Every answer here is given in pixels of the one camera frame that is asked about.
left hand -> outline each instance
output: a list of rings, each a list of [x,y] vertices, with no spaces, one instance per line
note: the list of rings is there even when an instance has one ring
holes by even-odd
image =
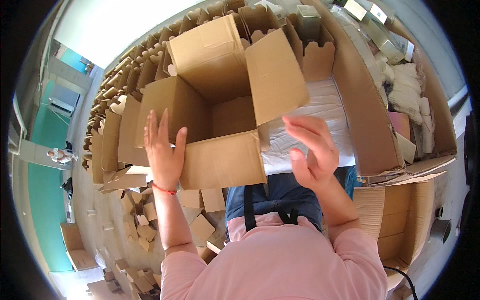
[[[153,173],[154,183],[166,191],[176,191],[183,170],[187,127],[177,133],[175,148],[168,141],[168,109],[165,109],[157,125],[154,110],[150,111],[145,126],[145,150]]]

air conditioner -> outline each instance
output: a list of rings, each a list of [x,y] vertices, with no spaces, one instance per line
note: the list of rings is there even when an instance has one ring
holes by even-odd
[[[73,111],[75,110],[75,107],[66,104],[65,102],[62,102],[56,98],[48,98],[47,107],[51,111],[61,114],[62,116],[65,116],[67,118],[71,118]]]

red string bracelet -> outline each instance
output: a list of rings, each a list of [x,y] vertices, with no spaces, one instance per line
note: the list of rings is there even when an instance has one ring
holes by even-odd
[[[159,188],[158,185],[156,185],[154,182],[152,182],[152,186],[153,186],[154,188],[156,188],[157,190],[159,190],[159,191],[161,191],[161,192],[164,192],[164,193],[167,193],[167,194],[169,194],[169,195],[171,195],[171,196],[175,196],[175,195],[177,194],[177,191],[165,191],[165,190]]]

pink sleeve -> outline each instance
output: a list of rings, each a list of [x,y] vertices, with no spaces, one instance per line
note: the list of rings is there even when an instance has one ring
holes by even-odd
[[[207,264],[197,254],[174,252],[162,262],[161,299],[185,299]]]
[[[387,275],[378,255],[377,241],[363,230],[352,228],[342,232],[333,246],[345,263],[359,299],[385,299]]]

pink shirt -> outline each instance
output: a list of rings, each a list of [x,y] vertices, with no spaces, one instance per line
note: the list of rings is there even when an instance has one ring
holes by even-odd
[[[361,229],[334,245],[305,217],[284,225],[278,213],[228,222],[231,242],[207,265],[175,252],[162,263],[162,299],[385,299],[387,276],[377,242]]]

